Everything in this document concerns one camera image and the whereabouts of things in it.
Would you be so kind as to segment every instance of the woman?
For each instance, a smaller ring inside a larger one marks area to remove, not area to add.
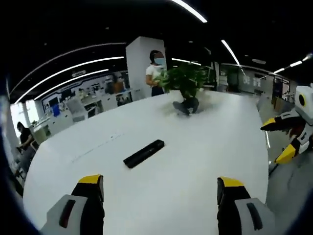
[[[19,149],[23,149],[22,157],[20,159],[21,162],[21,168],[23,171],[27,174],[30,161],[33,159],[36,151],[32,148],[31,143],[34,141],[34,138],[30,132],[30,130],[21,122],[18,122],[17,125],[18,131],[21,133],[21,144],[18,146]]]
[[[150,52],[151,64],[146,70],[146,84],[152,87],[151,96],[164,94],[163,88],[158,86],[156,78],[161,74],[165,67],[165,59],[162,52],[152,50]]]

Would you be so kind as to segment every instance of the plant pot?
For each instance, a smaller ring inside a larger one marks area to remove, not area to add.
[[[182,103],[179,103],[177,101],[173,102],[173,106],[178,111],[190,115],[191,113],[195,113],[199,107],[199,101],[195,97],[186,98]]]

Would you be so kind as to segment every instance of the gray floor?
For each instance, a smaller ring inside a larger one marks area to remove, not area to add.
[[[279,115],[275,112],[273,105],[270,103],[270,98],[265,99],[262,103],[260,110],[260,117],[264,123],[268,119]],[[289,136],[281,131],[268,132],[268,140],[270,148],[268,148],[268,160],[274,161],[289,143]]]
[[[260,117],[265,122],[277,116],[270,99],[260,107]],[[289,143],[284,132],[268,132],[269,161],[275,160]],[[284,234],[300,213],[308,193],[313,189],[313,154],[303,153],[290,163],[277,167],[268,180],[267,207],[275,214],[275,234]]]

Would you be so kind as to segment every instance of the led light strip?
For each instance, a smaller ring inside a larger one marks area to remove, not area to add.
[[[194,8],[189,6],[187,3],[183,2],[182,0],[171,0],[171,1],[185,8],[187,11],[189,11],[191,14],[197,17],[202,23],[207,23],[207,20],[202,15],[200,15],[198,11],[196,11]]]
[[[108,69],[99,70],[99,71],[90,72],[90,73],[86,73],[86,74],[84,74],[84,75],[81,75],[81,76],[72,78],[72,79],[70,79],[70,80],[68,80],[68,81],[62,82],[62,83],[60,83],[59,85],[56,85],[55,87],[52,87],[52,88],[50,88],[49,90],[45,91],[44,93],[40,94],[39,96],[37,96],[36,98],[34,98],[34,100],[40,98],[41,96],[47,94],[48,92],[52,91],[53,89],[56,89],[56,88],[58,88],[58,87],[60,87],[60,86],[62,86],[62,85],[64,85],[64,84],[66,84],[66,83],[68,83],[68,82],[72,82],[72,81],[74,81],[74,80],[76,80],[76,79],[79,79],[79,78],[82,78],[82,77],[86,77],[86,76],[89,76],[89,75],[92,75],[92,74],[95,74],[95,73],[99,73],[99,72],[105,72],[105,71],[108,71]]]
[[[281,71],[284,71],[285,69],[284,68],[281,68],[279,70],[276,70],[274,73],[278,73],[278,72],[281,72]]]
[[[290,67],[294,67],[294,66],[301,65],[301,64],[302,64],[302,61],[299,60],[299,61],[297,61],[297,62],[295,62],[295,63],[292,63],[292,64],[290,65]]]
[[[267,140],[267,143],[268,143],[268,148],[270,148],[269,139],[268,139],[268,132],[266,131],[265,134],[266,134],[266,140]]]
[[[45,81],[49,80],[50,78],[52,78],[52,77],[54,77],[54,76],[56,76],[56,75],[59,75],[59,74],[65,72],[65,71],[71,70],[71,69],[73,69],[73,68],[77,68],[77,67],[82,66],[82,65],[87,65],[87,64],[91,64],[91,63],[95,63],[95,62],[99,62],[99,61],[116,60],[116,59],[123,59],[123,58],[124,58],[124,56],[118,56],[118,57],[110,57],[110,58],[103,58],[103,59],[98,59],[98,60],[92,60],[92,61],[84,62],[84,63],[82,63],[82,64],[74,65],[74,66],[69,67],[69,68],[67,68],[67,69],[58,71],[58,72],[56,72],[55,74],[53,74],[53,75],[51,75],[51,76],[45,78],[44,80],[40,81],[39,83],[37,83],[37,84],[36,84],[35,86],[33,86],[32,88],[30,88],[27,92],[25,92],[23,95],[21,95],[21,97],[18,98],[18,100],[15,101],[14,104],[17,104],[21,99],[23,99],[23,97],[24,97],[25,95],[27,95],[28,93],[30,93],[33,89],[35,89],[36,87],[38,87],[40,84],[44,83]]]
[[[91,45],[91,46],[87,46],[87,47],[81,47],[81,48],[77,48],[77,49],[74,49],[74,50],[71,50],[71,51],[68,51],[68,52],[65,52],[61,55],[58,55],[44,63],[42,63],[41,65],[39,65],[38,67],[34,68],[31,72],[29,72],[25,77],[23,77],[20,82],[18,84],[15,85],[15,87],[10,91],[10,94],[20,85],[21,82],[23,82],[26,78],[28,78],[32,73],[34,73],[35,71],[37,71],[38,69],[40,69],[42,66],[44,65],[47,65],[49,64],[50,62],[62,57],[62,56],[65,56],[65,55],[68,55],[68,54],[71,54],[71,53],[74,53],[74,52],[77,52],[77,51],[80,51],[80,50],[85,50],[85,49],[88,49],[88,48],[92,48],[92,47],[103,47],[103,46],[110,46],[110,45],[125,45],[126,43],[103,43],[103,44],[96,44],[96,45]]]
[[[194,65],[199,65],[199,66],[201,66],[201,64],[196,63],[196,62],[192,62],[192,61],[189,61],[189,60],[181,60],[181,59],[176,59],[176,58],[172,58],[172,60],[181,61],[181,62],[186,62],[186,63],[191,63],[191,64],[194,64]]]
[[[229,53],[231,54],[231,56],[234,58],[234,60],[236,61],[237,65],[241,67],[241,65],[239,64],[239,61],[237,60],[234,52],[231,50],[231,48],[229,47],[229,45],[227,44],[227,42],[225,42],[225,40],[222,40],[222,43],[224,44],[224,46],[227,48],[227,50],[229,51]]]

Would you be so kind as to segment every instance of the yellow robot part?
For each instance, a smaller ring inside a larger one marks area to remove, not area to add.
[[[101,175],[91,175],[91,176],[86,176],[82,178],[79,183],[84,183],[84,184],[97,184],[98,179]]]
[[[287,148],[279,155],[279,157],[275,160],[278,164],[288,163],[296,153],[296,149],[289,144]]]
[[[244,186],[243,183],[241,183],[239,180],[227,178],[227,177],[220,177],[223,180],[224,186],[225,187],[239,187],[239,186]]]
[[[272,124],[272,123],[275,123],[275,122],[276,122],[276,121],[275,121],[275,118],[271,117],[269,120],[267,120],[267,121],[263,124],[262,127],[265,127],[265,126],[267,126],[267,125],[269,125],[269,124]]]

